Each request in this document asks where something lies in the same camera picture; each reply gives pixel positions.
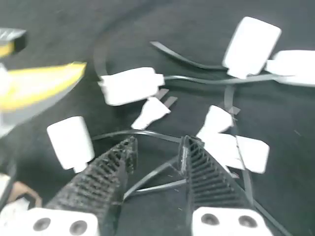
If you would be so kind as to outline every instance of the black fabric surface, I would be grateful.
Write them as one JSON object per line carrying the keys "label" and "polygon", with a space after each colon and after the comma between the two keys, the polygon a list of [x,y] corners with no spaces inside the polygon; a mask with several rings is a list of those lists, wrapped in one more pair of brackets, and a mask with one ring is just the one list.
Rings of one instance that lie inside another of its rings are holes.
{"label": "black fabric surface", "polygon": [[[122,19],[137,7],[141,7],[137,14],[121,21],[115,32],[102,34],[115,19]],[[93,136],[126,129],[139,115],[143,101],[122,107],[105,104],[92,58],[99,73],[105,66],[103,54],[107,56],[110,74],[152,66],[166,75],[209,78],[211,75],[204,71],[197,72],[169,60],[153,49],[149,41],[160,41],[198,62],[220,64],[237,24],[244,16],[251,16],[283,30],[274,52],[314,50],[314,7],[311,0],[2,1],[1,25],[26,29],[30,35],[28,47],[4,61],[8,68],[74,60],[89,62],[86,76],[71,93],[0,140],[10,156],[19,159],[19,180],[38,191],[47,202],[73,177],[73,170],[63,170],[57,161],[46,133],[48,125],[83,116]],[[99,37],[104,40],[95,43]],[[195,135],[210,105],[223,99],[223,87],[183,82],[171,82],[166,87],[170,89],[168,96],[178,97],[178,102],[171,114],[149,129],[173,136]],[[266,173],[253,174],[254,197],[294,235],[315,234],[314,102],[314,89],[276,82],[238,86],[235,97],[235,105],[241,109],[237,116],[240,135],[261,139],[270,146]],[[116,142],[95,142],[95,155]],[[129,185],[174,156],[177,148],[166,141],[140,137],[138,171]],[[150,186],[177,178],[178,174],[169,170]],[[123,206],[117,235],[182,235],[187,231],[185,197],[183,187],[130,199]]]}

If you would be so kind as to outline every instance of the white block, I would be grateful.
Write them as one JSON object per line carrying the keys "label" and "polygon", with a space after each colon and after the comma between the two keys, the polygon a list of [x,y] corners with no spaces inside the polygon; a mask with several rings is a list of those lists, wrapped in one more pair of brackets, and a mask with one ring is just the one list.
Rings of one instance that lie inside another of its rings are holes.
{"label": "white block", "polygon": [[94,149],[83,117],[71,117],[47,127],[56,156],[65,170],[80,172],[94,156]]}
{"label": "white block", "polygon": [[280,34],[281,29],[276,26],[251,17],[243,18],[222,62],[228,68],[228,75],[245,79],[250,74],[259,74]]}

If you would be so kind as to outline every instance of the white power plug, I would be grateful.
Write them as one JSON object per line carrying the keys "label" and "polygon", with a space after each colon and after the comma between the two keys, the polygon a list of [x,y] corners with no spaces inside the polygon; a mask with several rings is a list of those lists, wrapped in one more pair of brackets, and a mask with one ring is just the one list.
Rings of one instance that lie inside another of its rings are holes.
{"label": "white power plug", "polygon": [[151,67],[127,70],[114,75],[101,76],[100,85],[105,102],[120,106],[154,96],[164,85],[164,77]]}
{"label": "white power plug", "polygon": [[131,125],[133,129],[146,129],[153,121],[161,119],[171,113],[169,107],[177,100],[177,97],[169,97],[162,103],[160,99],[164,97],[168,89],[161,89],[154,97],[149,97],[143,105],[139,117]]}
{"label": "white power plug", "polygon": [[228,112],[220,107],[210,106],[205,122],[196,137],[205,141],[209,135],[224,132],[232,125],[232,116]]}

